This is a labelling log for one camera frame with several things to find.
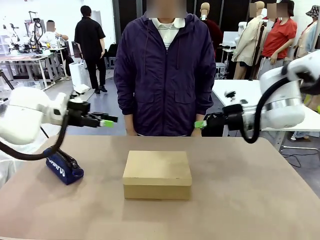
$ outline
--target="hair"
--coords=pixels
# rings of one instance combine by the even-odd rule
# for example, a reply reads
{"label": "hair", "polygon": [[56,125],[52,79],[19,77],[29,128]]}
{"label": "hair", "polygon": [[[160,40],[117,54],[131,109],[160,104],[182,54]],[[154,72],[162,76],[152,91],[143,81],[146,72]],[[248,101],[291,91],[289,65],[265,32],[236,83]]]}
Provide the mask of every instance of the hair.
{"label": "hair", "polygon": [[84,17],[90,17],[91,16],[91,12],[92,11],[91,11],[91,8],[89,6],[86,6],[86,5],[82,6],[80,11],[81,11],[81,13],[82,13],[82,15]]}

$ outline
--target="table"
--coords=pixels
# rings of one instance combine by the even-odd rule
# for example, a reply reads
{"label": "table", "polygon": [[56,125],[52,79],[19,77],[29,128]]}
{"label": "table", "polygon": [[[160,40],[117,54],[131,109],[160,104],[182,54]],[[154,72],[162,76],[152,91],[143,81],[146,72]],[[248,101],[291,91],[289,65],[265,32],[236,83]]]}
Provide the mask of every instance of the table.
{"label": "table", "polygon": [[65,49],[65,48],[66,47],[50,48],[50,51],[59,51],[60,52],[61,59],[62,59],[62,65],[63,65],[63,72],[64,72],[64,75],[67,76],[66,64],[65,64],[64,56],[62,54],[62,50]]}
{"label": "table", "polygon": [[[244,106],[253,106],[257,105],[262,94],[260,90],[260,82],[258,80],[248,81],[248,80],[216,80],[214,82],[214,86],[212,88],[214,94],[219,98],[224,106],[228,106],[231,104],[239,103],[239,100],[245,99],[248,104],[244,104]],[[225,97],[226,91],[236,92],[237,102],[231,102],[230,98]],[[273,129],[273,128],[265,128],[262,131],[277,131],[276,141],[274,143],[274,147],[277,150],[280,150],[283,145],[283,141],[285,138],[286,132],[320,132],[320,115],[311,109],[304,107],[305,111],[305,119],[302,123],[290,127],[290,128],[281,128],[281,129]],[[225,128],[224,136],[228,135],[228,128]]]}
{"label": "table", "polygon": [[[65,186],[27,162],[0,190],[0,239],[319,239],[319,198],[263,138],[68,135],[61,149],[84,178]],[[186,151],[191,200],[125,200],[130,150]]]}
{"label": "table", "polygon": [[221,62],[223,63],[224,61],[224,55],[226,52],[226,64],[225,64],[225,72],[228,72],[228,68],[229,68],[229,55],[233,54],[236,51],[236,49],[228,49],[228,48],[223,48],[222,49],[222,58],[221,58]]}
{"label": "table", "polygon": [[[39,58],[32,58],[32,56],[34,56],[34,53],[24,53],[24,54],[19,54],[19,55],[8,55],[8,56],[0,56],[0,62],[4,62],[7,68],[7,71],[9,73],[9,80],[13,80],[14,79],[14,75],[11,69],[11,64],[14,65],[14,67],[16,68],[17,65],[22,65],[26,67],[26,71],[28,73],[29,79],[33,79],[32,77],[32,73],[31,73],[31,68],[30,65],[36,65],[39,66],[40,71],[41,71],[41,75],[42,75],[42,79],[43,79],[43,84],[45,89],[48,88],[48,84],[47,84],[47,80],[46,80],[46,75],[42,66],[42,60],[44,60],[48,66],[48,73],[49,73],[49,77],[51,82],[54,81],[54,75],[51,69],[51,64],[49,61],[49,58],[52,58],[53,55],[39,55]],[[56,74],[56,76],[58,76],[58,73],[56,73],[56,69],[55,67],[53,67],[53,70],[55,71],[54,73]]]}

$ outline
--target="white wall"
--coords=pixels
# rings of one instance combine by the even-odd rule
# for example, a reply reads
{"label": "white wall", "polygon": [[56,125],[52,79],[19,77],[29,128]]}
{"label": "white wall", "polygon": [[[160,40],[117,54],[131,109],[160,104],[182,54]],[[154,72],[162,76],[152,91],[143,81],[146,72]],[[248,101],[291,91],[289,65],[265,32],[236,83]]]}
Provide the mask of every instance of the white wall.
{"label": "white wall", "polygon": [[0,19],[6,16],[9,23],[20,27],[19,32],[26,34],[24,21],[30,19],[28,12],[38,12],[45,23],[55,21],[56,31],[69,37],[72,48],[75,28],[82,18],[80,8],[84,4],[100,11],[102,29],[106,35],[105,47],[108,49],[116,39],[112,0],[0,0]]}

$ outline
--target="cardboard box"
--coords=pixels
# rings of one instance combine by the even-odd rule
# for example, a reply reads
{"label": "cardboard box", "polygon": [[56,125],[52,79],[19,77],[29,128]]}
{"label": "cardboard box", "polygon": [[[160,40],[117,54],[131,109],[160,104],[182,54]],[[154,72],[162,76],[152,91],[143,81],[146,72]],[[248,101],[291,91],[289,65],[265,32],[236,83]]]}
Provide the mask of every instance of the cardboard box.
{"label": "cardboard box", "polygon": [[123,173],[126,199],[189,200],[191,185],[186,152],[129,152]]}

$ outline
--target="white table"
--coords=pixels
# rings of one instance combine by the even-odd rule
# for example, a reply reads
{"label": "white table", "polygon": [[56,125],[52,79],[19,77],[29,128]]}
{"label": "white table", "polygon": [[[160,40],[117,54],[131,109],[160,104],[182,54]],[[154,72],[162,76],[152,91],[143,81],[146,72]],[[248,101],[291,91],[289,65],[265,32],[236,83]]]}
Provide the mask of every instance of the white table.
{"label": "white table", "polygon": [[13,65],[15,68],[17,67],[17,65],[22,65],[25,66],[26,71],[28,73],[29,79],[32,80],[32,73],[31,73],[31,65],[36,65],[39,66],[40,71],[41,71],[41,75],[42,75],[42,79],[43,79],[43,84],[44,84],[44,88],[47,89],[48,84],[47,84],[47,80],[46,80],[46,75],[44,72],[44,68],[42,65],[42,61],[45,61],[47,64],[47,69],[48,69],[48,73],[49,73],[49,77],[50,77],[50,81],[54,82],[55,78],[51,69],[51,65],[50,65],[50,61],[49,58],[52,58],[51,61],[53,61],[53,55],[38,55],[39,58],[33,58],[32,56],[34,56],[34,53],[22,53],[19,55],[7,55],[7,56],[0,56],[0,62],[5,63],[7,71],[9,73],[9,80],[14,80],[14,75],[12,72],[12,68],[11,66]]}
{"label": "white table", "polygon": [[[212,88],[214,94],[219,98],[224,106],[231,104],[236,104],[240,100],[246,100],[248,104],[243,104],[244,106],[257,105],[262,94],[260,91],[260,84],[258,80],[248,81],[248,80],[215,80],[214,86]],[[230,98],[225,97],[225,92],[235,91],[236,102],[232,102]],[[320,132],[320,114],[312,111],[311,109],[304,107],[305,119],[302,123],[290,127],[290,128],[265,128],[262,131],[276,131],[276,141],[273,144],[274,147],[279,151],[286,132]],[[223,130],[223,136],[228,136],[228,128],[225,127]]]}

